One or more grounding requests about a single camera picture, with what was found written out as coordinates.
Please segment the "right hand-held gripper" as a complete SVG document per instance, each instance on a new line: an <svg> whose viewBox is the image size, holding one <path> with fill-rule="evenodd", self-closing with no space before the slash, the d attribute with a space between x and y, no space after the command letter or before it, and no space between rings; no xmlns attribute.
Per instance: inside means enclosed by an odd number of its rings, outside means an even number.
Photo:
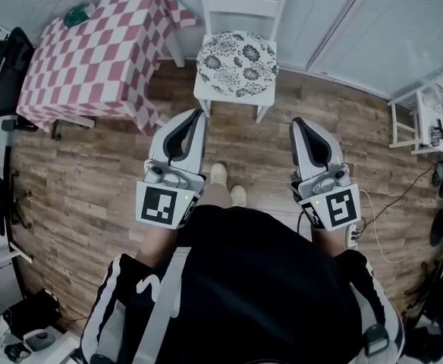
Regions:
<svg viewBox="0 0 443 364"><path fill-rule="evenodd" d="M361 219L358 186L351 182L339 142L321 125L295 118L290 125L293 162L299 177L291 183L294 200L312 228L337 230ZM325 165L337 164L325 171Z"/></svg>

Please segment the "round floral cushion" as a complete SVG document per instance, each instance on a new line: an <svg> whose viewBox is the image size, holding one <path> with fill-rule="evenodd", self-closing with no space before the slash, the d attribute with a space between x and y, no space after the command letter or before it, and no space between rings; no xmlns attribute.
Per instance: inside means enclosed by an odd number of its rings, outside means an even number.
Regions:
<svg viewBox="0 0 443 364"><path fill-rule="evenodd" d="M198 74L215 92L233 97L266 91L278 76L277 46L255 33L230 30L209 36L196 57Z"/></svg>

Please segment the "white wooden chair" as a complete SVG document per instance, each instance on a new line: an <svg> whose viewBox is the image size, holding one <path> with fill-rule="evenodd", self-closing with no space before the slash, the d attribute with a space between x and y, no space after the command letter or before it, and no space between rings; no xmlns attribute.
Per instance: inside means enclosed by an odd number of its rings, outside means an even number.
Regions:
<svg viewBox="0 0 443 364"><path fill-rule="evenodd" d="M273 42L277 46L275 37L278 33L278 27L286 0L202 0L202 2L206 22L206 35L203 37L203 43L209 36L218 34L212 30L212 14L238 14L272 19L270 36L264 40ZM256 122L260 123L275 103L275 83L264 92L254 96L238 98L215 92L215 90L209 88L209 86L202 81L197 71L193 94L205 113L210 113L213 102L228 102L254 106L256 107Z"/></svg>

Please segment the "person's right forearm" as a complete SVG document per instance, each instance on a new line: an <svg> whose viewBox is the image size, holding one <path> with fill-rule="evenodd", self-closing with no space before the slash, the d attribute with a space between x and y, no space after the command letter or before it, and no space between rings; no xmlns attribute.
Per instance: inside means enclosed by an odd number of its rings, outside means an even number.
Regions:
<svg viewBox="0 0 443 364"><path fill-rule="evenodd" d="M335 231L313 228L311 230L311 236L313 244L328 253L331 257L336 257L347 250L346 230L343 228Z"/></svg>

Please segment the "person's left forearm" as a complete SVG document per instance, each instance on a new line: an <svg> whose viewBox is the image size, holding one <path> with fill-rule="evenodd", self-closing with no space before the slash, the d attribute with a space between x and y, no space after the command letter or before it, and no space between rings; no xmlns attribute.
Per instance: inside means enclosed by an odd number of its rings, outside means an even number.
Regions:
<svg viewBox="0 0 443 364"><path fill-rule="evenodd" d="M135 259L149 268L154 268L176 249L177 231L150 225Z"/></svg>

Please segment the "person's left shoe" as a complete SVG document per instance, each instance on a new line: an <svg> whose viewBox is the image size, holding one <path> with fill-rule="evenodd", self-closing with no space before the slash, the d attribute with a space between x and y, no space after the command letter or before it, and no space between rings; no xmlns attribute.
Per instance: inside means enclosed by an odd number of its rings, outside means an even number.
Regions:
<svg viewBox="0 0 443 364"><path fill-rule="evenodd" d="M210 170L210 183L226 187L227 181L228 173L226 167L222 163L215 163Z"/></svg>

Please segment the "person's shoe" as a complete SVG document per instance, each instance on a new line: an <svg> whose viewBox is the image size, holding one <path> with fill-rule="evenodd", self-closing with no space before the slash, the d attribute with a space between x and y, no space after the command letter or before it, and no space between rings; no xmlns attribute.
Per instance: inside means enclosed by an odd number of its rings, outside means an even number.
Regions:
<svg viewBox="0 0 443 364"><path fill-rule="evenodd" d="M227 181L228 173L226 167L222 163L215 163L210 170L210 183L226 187Z"/></svg>
<svg viewBox="0 0 443 364"><path fill-rule="evenodd" d="M231 189L233 206L245 207L247 205L247 192L241 185L235 185Z"/></svg>

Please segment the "person's left leg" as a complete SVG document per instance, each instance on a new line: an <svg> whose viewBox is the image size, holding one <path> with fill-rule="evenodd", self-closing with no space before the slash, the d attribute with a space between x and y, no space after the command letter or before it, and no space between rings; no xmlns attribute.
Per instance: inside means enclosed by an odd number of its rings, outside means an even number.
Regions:
<svg viewBox="0 0 443 364"><path fill-rule="evenodd" d="M222 184L208 184L196 206L218 206L228 209L232 207L231 194Z"/></svg>

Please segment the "person's right shoe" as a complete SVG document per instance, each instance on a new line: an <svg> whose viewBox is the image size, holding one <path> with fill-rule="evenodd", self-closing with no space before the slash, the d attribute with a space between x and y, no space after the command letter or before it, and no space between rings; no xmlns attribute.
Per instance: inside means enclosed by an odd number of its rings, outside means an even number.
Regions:
<svg viewBox="0 0 443 364"><path fill-rule="evenodd" d="M241 185L235 185L231 189L233 206L245 207L247 205L247 192Z"/></svg>

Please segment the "white power strip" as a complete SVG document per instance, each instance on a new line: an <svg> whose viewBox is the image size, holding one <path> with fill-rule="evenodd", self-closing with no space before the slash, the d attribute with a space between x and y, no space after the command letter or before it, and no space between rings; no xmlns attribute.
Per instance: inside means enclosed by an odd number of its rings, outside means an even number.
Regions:
<svg viewBox="0 0 443 364"><path fill-rule="evenodd" d="M346 230L346 247L347 249L356 250L357 249L357 226L355 224L350 224Z"/></svg>

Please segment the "red checkered cloth table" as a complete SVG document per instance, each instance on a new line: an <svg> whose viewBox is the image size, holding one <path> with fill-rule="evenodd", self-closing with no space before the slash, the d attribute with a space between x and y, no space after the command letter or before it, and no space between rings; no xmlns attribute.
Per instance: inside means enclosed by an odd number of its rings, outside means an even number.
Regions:
<svg viewBox="0 0 443 364"><path fill-rule="evenodd" d="M33 53L17 113L44 131L56 120L125 118L151 135L162 113L147 88L165 41L200 23L178 0L101 0L72 28L55 18Z"/></svg>

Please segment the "black round stand base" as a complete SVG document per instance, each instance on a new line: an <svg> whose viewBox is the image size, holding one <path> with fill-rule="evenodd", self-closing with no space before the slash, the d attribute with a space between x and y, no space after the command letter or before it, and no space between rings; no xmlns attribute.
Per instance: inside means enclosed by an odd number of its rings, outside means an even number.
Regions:
<svg viewBox="0 0 443 364"><path fill-rule="evenodd" d="M443 209L436 213L429 232L429 245L437 247L443 243Z"/></svg>

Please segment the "green fabric bundle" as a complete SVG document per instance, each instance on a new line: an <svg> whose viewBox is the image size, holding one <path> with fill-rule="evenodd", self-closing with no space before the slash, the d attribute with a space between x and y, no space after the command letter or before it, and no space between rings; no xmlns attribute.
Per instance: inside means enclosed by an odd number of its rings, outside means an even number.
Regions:
<svg viewBox="0 0 443 364"><path fill-rule="evenodd" d="M83 3L81 5L73 7L64 16L63 24L67 28L75 27L87 20L89 20L95 11L95 5L93 3Z"/></svg>

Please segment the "black equipment stand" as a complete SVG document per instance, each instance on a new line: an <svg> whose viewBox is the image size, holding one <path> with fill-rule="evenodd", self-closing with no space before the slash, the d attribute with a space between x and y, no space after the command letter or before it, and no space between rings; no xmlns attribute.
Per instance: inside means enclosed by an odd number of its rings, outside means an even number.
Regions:
<svg viewBox="0 0 443 364"><path fill-rule="evenodd" d="M430 323L409 332L404 354L422 364L436 364L443 357L443 275L431 289L423 315Z"/></svg>

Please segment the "black bag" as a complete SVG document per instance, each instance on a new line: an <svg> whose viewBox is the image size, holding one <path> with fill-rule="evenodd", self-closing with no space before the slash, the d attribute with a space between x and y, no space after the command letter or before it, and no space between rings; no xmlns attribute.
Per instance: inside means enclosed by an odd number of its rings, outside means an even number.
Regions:
<svg viewBox="0 0 443 364"><path fill-rule="evenodd" d="M56 297L42 289L9 307L2 317L10 327L10 332L22 340L31 331L52 326L61 318L61 314Z"/></svg>

